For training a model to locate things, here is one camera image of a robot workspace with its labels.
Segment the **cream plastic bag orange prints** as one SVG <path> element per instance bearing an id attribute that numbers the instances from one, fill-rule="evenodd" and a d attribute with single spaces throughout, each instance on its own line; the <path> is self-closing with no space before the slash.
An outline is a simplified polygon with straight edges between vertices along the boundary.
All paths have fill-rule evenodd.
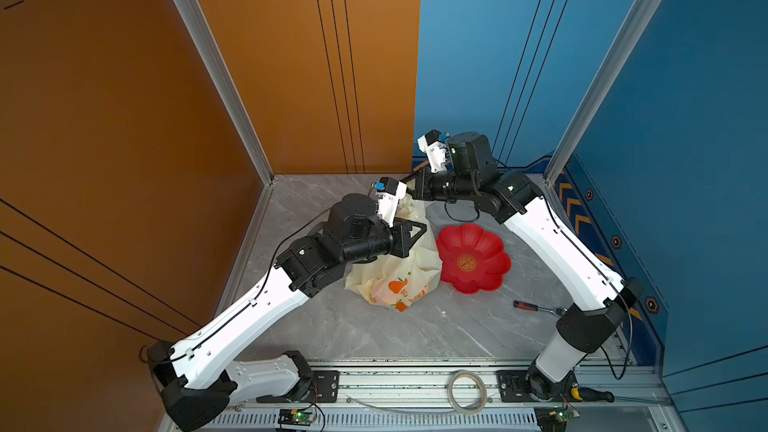
<path id="1" fill-rule="evenodd" d="M 426 217 L 425 202 L 414 201 L 407 195 L 400 202 L 396 217 L 424 223 L 427 231 L 406 258 L 385 255 L 369 264 L 353 265 L 346 276 L 345 289 L 372 305 L 405 312 L 438 287 L 442 260 Z"/>

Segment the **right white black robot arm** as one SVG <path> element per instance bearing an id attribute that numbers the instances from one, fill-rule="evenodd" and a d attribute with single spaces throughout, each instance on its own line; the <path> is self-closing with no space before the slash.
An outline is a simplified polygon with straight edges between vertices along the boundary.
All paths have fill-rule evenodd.
<path id="1" fill-rule="evenodd" d="M 407 188 L 416 200 L 470 201 L 522 239 L 550 268 L 572 298 L 556 330 L 525 376 L 535 400 L 561 399 L 576 381 L 575 367 L 598 351 L 643 291 L 605 265 L 554 212 L 545 193 L 519 170 L 502 171 L 488 138 L 477 132 L 447 136 L 431 130 L 417 140 L 428 163 L 412 172 Z"/>

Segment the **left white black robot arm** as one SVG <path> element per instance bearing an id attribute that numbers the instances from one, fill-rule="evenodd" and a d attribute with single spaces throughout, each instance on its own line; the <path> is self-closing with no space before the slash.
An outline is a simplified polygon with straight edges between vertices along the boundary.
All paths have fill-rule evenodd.
<path id="1" fill-rule="evenodd" d="M 239 355 L 283 316 L 340 280 L 348 265 L 405 258 L 427 232 L 421 221 L 384 219 L 369 196 L 352 193 L 285 239 L 270 269 L 207 325 L 147 348 L 145 363 L 167 416 L 196 431 L 253 399 L 312 401 L 314 374 L 296 351 L 243 362 Z"/>

